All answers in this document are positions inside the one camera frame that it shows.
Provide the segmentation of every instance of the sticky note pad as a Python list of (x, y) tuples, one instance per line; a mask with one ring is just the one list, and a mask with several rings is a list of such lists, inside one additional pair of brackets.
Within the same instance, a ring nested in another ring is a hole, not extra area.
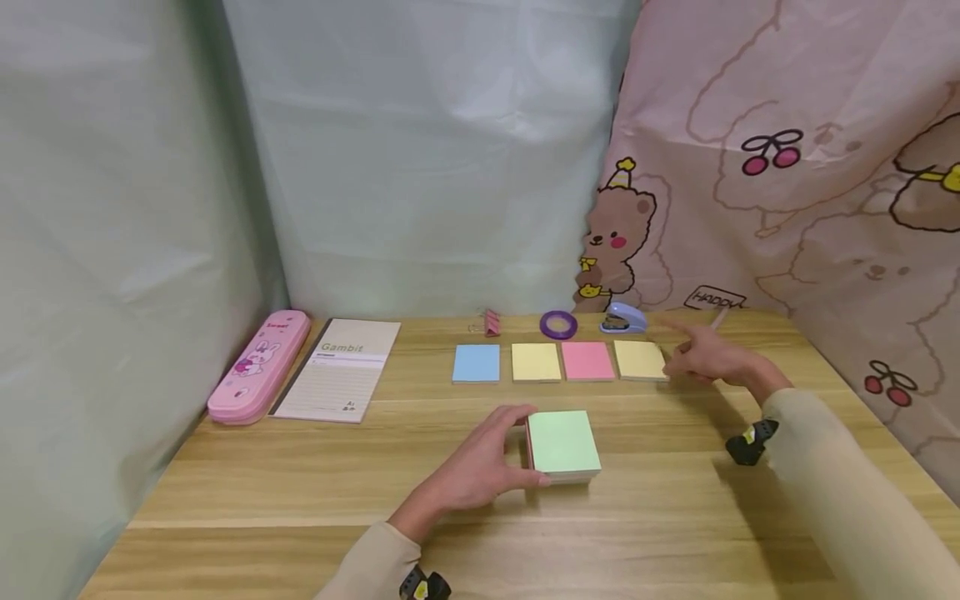
[(613, 363), (605, 342), (563, 342), (564, 371), (568, 381), (613, 381)]
[(663, 374), (663, 353), (653, 342), (613, 340), (616, 365), (621, 379), (640, 381), (668, 381)]
[(461, 344), (453, 357), (454, 383), (496, 383), (500, 380), (500, 345)]
[(560, 381), (556, 344), (513, 344), (514, 381)]
[(587, 411), (534, 413), (527, 418), (530, 467), (553, 483), (584, 483), (600, 472)]

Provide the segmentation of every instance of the pink sticky note pad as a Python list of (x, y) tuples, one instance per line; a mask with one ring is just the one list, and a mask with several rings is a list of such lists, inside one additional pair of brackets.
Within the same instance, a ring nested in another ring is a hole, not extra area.
[(563, 342), (564, 370), (570, 381), (613, 381), (613, 362), (604, 342)]

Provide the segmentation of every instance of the blue sticky note pad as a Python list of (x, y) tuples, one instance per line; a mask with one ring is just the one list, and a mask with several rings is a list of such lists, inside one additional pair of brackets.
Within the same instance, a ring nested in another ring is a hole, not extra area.
[(496, 383), (500, 380), (500, 345), (461, 344), (453, 358), (454, 383)]

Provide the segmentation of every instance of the tape roll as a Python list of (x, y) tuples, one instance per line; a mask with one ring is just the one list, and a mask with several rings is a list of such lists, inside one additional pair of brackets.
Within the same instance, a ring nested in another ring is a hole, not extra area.
[(577, 333), (577, 320), (565, 310), (551, 310), (540, 317), (540, 332), (554, 340), (569, 340)]

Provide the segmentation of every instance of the cherry print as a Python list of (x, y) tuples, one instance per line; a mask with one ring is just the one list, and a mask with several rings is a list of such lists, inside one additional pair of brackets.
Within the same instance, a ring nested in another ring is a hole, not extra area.
[(753, 177), (767, 170), (766, 156), (751, 156), (743, 163), (743, 174)]
[(796, 148), (784, 148), (774, 156), (774, 166), (780, 169), (792, 167), (800, 160), (800, 151)]
[(900, 388), (890, 388), (887, 390), (887, 397), (897, 406), (907, 407), (913, 404), (913, 398), (910, 394)]
[(883, 384), (880, 378), (875, 375), (867, 375), (863, 380), (863, 389), (871, 394), (879, 394), (883, 391)]
[(773, 149), (773, 164), (778, 169), (786, 169), (800, 162), (800, 150), (793, 146), (804, 139), (800, 130), (783, 130), (773, 135), (754, 135), (740, 145), (744, 152), (759, 153), (744, 161), (740, 170), (748, 177), (755, 177), (767, 170), (770, 160), (767, 153)]
[(904, 408), (913, 404), (913, 397), (909, 392), (916, 392), (918, 389), (917, 383), (913, 379), (890, 369), (890, 366), (881, 360), (870, 361), (870, 368), (874, 370), (876, 375), (867, 375), (863, 378), (864, 390), (875, 396), (882, 394), (884, 381), (889, 379), (887, 399)]

